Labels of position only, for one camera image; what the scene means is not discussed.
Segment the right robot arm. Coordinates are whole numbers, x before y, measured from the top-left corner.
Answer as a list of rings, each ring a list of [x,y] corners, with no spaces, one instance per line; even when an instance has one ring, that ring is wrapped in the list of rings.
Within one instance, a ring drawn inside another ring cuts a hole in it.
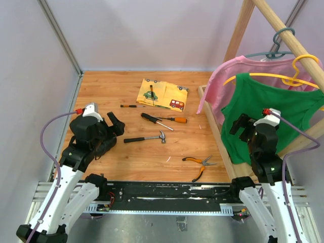
[[[230,183],[229,196],[242,202],[263,235],[263,242],[308,242],[292,200],[290,176],[276,153],[280,112],[265,109],[255,120],[241,114],[232,124],[230,134],[242,128],[239,138],[247,143],[251,166],[265,193],[270,208],[264,204],[251,177],[237,177]]]

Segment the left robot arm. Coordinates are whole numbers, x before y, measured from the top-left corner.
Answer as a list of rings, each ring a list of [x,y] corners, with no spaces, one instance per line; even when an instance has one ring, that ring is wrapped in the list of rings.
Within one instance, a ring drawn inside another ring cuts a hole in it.
[[[107,113],[111,126],[95,111],[80,109],[75,114],[77,117],[70,123],[73,136],[61,159],[55,161],[57,174],[45,200],[34,218],[17,229],[16,235],[23,242],[67,242],[86,207],[95,199],[108,196],[107,179],[91,174],[77,195],[70,197],[89,164],[116,145],[117,137],[124,134],[125,124],[113,112]]]

